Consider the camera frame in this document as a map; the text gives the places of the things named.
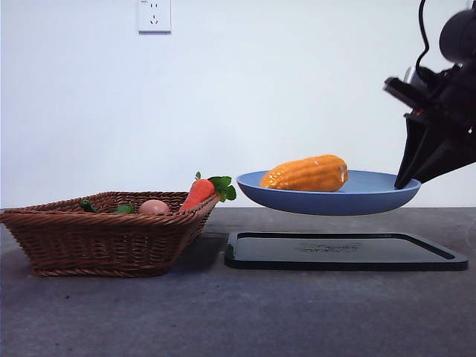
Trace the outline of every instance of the wall socket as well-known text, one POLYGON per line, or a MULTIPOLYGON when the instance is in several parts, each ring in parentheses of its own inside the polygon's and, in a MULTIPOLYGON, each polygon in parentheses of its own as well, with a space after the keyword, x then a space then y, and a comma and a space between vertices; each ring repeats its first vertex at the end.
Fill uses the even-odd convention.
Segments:
POLYGON ((139 33, 171 33, 171 0, 138 0, 139 33))

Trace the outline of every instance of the egg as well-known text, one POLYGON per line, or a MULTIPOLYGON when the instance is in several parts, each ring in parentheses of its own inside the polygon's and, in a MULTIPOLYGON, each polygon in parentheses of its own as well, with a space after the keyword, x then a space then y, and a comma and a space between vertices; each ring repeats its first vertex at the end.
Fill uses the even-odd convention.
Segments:
POLYGON ((140 214, 158 214, 169 213, 170 208, 167 203, 162 202, 159 199, 150 199, 145 201, 138 209, 140 214))

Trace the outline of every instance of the brown basket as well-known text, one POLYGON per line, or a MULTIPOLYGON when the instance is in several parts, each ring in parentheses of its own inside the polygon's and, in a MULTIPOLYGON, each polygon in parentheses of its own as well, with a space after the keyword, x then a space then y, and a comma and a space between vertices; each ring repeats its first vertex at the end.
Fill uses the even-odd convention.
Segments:
POLYGON ((6 210, 0 222, 31 262, 33 273, 150 277, 165 274, 202 232, 219 201, 211 196, 179 211, 187 192, 105 192, 97 195, 6 210), (98 213, 80 207, 89 199, 98 213), (137 209, 149 199, 167 203, 171 213, 108 213, 118 205, 137 209))

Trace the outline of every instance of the plate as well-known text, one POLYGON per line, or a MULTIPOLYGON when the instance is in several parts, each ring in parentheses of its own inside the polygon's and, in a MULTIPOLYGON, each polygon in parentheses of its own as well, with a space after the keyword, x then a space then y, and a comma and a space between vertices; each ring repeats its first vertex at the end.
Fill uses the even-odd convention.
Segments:
POLYGON ((353 216, 387 212, 403 206, 417 194, 421 183, 412 179, 397 190, 396 175, 349 170, 346 184, 335 192, 291 191, 260 187, 263 175, 256 171, 237 177, 241 191, 259 205, 285 212, 323 216, 353 216))

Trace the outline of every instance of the table surface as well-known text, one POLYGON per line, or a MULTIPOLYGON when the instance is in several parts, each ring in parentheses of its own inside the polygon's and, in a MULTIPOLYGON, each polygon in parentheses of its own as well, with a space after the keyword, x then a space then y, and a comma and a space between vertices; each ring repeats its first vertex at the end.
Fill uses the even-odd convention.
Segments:
POLYGON ((1 227, 1 355, 476 356, 476 208, 306 216, 216 208, 161 277, 38 277, 1 227), (230 232, 399 232, 465 271, 242 270, 230 232))

